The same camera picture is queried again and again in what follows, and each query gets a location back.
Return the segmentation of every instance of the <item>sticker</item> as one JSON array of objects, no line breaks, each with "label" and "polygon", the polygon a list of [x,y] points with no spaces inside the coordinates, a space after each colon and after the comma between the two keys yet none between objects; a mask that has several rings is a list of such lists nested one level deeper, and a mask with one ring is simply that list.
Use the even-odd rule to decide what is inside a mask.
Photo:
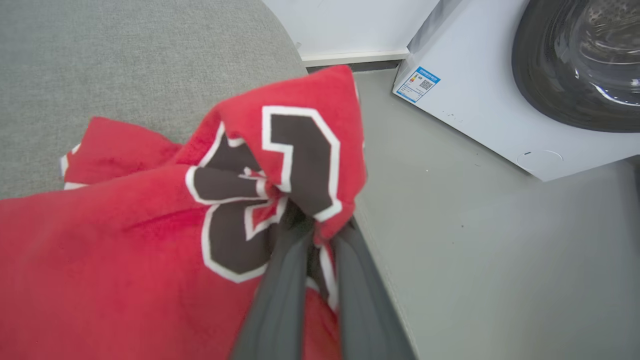
[{"label": "sticker", "polygon": [[431,90],[431,88],[436,86],[439,81],[439,77],[424,70],[422,67],[418,67],[413,75],[411,75],[396,92],[405,99],[416,102]]}]

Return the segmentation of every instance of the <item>washing machine drum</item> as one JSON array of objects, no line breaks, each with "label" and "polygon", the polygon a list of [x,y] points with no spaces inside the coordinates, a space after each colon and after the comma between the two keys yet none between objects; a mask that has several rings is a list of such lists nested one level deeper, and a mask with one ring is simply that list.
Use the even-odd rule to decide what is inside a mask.
[{"label": "washing machine drum", "polygon": [[531,0],[511,64],[522,95],[546,116],[640,133],[640,0]]}]

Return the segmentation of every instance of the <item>gray floor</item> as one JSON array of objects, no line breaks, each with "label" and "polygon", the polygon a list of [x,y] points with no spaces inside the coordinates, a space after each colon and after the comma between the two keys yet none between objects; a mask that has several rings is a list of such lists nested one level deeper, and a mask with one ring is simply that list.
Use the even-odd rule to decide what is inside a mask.
[{"label": "gray floor", "polygon": [[542,183],[392,95],[394,76],[355,75],[356,217],[419,357],[640,359],[631,165]]}]

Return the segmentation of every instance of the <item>white wall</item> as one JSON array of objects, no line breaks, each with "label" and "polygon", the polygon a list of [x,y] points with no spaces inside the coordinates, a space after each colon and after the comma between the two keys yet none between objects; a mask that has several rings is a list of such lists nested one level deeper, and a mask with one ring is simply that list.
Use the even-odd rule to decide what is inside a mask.
[{"label": "white wall", "polygon": [[339,54],[356,57],[367,53],[405,54],[409,41],[438,3],[438,0],[263,1],[280,19],[303,60],[340,58]]}]

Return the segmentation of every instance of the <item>white washing machine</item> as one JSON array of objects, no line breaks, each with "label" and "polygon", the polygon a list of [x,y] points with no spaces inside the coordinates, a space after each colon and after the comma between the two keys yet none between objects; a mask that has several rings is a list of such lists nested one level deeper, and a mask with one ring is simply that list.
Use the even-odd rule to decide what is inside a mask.
[{"label": "white washing machine", "polygon": [[441,0],[393,93],[543,181],[640,154],[640,0]]}]

